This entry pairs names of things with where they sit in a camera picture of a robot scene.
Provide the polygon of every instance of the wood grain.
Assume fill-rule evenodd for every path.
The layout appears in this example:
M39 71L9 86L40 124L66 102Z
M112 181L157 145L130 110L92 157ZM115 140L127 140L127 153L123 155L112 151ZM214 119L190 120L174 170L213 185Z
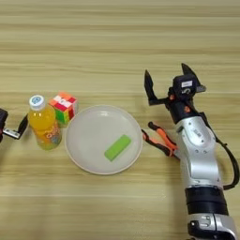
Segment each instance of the wood grain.
M135 0L0 1L0 107L15 128L34 94L64 90L80 110L111 104L146 128L153 120L172 135L164 107L148 107L146 68L164 97L180 63L208 91L195 98L212 127L240 158L240 2ZM224 182L232 180L217 148ZM227 191L240 231L240 188ZM179 162L144 145L130 169L113 176L83 172L64 143L38 148L30 129L0 144L0 235L3 240L186 239L187 210Z

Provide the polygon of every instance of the white plate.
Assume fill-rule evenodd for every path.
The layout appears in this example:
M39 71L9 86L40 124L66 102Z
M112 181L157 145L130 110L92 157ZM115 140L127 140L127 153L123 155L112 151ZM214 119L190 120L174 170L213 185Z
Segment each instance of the white plate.
M130 145L113 161L104 152L123 134ZM143 147L143 135L137 121L126 111L99 105L79 112L69 123L66 148L82 169L96 174L114 174L129 168Z

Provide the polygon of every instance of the bottle cap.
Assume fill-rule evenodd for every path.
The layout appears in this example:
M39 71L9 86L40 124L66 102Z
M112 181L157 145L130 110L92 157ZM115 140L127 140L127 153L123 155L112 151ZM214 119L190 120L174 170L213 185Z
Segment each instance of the bottle cap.
M35 95L29 99L30 108L34 111L40 111L45 108L46 102L43 96Z

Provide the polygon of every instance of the orange juice bottle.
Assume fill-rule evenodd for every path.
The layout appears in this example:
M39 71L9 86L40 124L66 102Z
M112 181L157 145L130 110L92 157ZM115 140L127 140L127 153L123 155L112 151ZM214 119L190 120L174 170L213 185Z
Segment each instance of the orange juice bottle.
M62 135L54 108L46 104L40 95L31 97L29 104L28 122L35 132L38 145L45 150L55 148L61 142Z

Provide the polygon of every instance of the orange pliers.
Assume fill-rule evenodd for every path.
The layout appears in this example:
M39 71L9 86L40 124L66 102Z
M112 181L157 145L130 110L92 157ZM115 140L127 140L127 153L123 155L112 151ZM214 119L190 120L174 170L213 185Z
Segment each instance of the orange pliers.
M159 150L161 150L162 152L164 152L164 154L166 156L168 156L168 157L174 156L174 151L177 150L177 145L175 142L173 142L169 138L166 131L164 129L162 129L161 127L155 125L153 122L148 123L148 126L149 126L149 128L151 128L152 130L154 130L158 133L158 135L165 142L165 145L161 144L158 140L156 140L154 138L150 138L144 130L142 130L143 139L150 145L153 145L156 148L158 148Z

